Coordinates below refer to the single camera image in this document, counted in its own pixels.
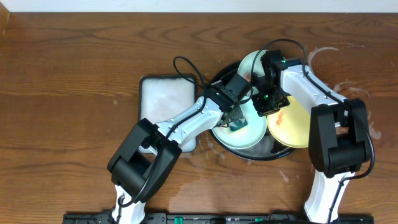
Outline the green yellow sponge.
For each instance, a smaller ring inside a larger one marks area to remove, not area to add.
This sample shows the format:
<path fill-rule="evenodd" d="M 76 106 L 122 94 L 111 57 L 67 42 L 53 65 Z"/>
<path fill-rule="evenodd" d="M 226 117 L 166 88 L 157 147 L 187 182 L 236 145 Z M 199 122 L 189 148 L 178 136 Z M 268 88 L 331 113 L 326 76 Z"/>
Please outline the green yellow sponge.
<path fill-rule="evenodd" d="M 236 132 L 248 125 L 246 118 L 238 118 L 235 121 L 229 123 L 229 129 L 231 132 Z"/>

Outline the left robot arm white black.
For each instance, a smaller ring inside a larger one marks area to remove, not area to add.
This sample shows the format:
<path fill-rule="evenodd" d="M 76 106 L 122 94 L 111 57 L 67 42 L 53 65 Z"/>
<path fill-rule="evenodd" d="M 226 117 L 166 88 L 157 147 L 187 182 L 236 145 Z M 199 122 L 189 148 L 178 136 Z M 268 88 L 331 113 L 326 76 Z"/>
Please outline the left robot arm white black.
<path fill-rule="evenodd" d="M 117 193 L 114 222 L 143 221 L 146 202 L 163 186 L 184 145 L 226 124 L 249 91 L 249 85 L 211 84 L 191 107 L 173 118 L 138 121 L 106 167 Z"/>

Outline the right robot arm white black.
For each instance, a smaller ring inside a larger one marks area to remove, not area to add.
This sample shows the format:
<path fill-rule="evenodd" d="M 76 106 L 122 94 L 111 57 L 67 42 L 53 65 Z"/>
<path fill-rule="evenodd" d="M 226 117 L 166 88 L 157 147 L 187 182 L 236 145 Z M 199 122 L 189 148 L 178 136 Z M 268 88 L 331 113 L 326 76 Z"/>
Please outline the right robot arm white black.
<path fill-rule="evenodd" d="M 286 59 L 280 50 L 249 54 L 238 73 L 251 79 L 254 108 L 273 137 L 308 149 L 316 172 L 303 206 L 306 220 L 337 221 L 347 183 L 359 177 L 363 163 L 374 162 L 364 102 L 335 93 L 306 60 Z"/>

